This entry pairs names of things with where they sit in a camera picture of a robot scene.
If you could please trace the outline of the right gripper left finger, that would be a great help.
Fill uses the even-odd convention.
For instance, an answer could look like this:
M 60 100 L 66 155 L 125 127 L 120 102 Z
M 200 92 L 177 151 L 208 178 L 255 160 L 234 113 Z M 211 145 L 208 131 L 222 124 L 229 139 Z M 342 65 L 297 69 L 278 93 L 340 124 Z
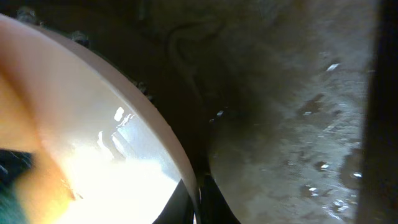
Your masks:
M 193 203 L 181 180 L 153 224 L 193 224 L 193 216 Z

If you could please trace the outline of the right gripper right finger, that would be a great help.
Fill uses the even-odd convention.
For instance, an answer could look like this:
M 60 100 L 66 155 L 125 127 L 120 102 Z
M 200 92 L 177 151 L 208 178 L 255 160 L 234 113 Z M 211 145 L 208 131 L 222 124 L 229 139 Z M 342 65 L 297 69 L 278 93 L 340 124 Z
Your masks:
M 204 176 L 200 193 L 200 216 L 202 223 L 240 224 L 211 175 Z

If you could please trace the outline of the yellow green sponge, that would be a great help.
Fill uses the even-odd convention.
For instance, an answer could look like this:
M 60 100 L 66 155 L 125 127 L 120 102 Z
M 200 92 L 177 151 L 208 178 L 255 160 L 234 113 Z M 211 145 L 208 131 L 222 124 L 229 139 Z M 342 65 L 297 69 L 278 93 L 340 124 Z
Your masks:
M 1 223 L 55 223 L 75 199 L 30 110 L 1 75 Z

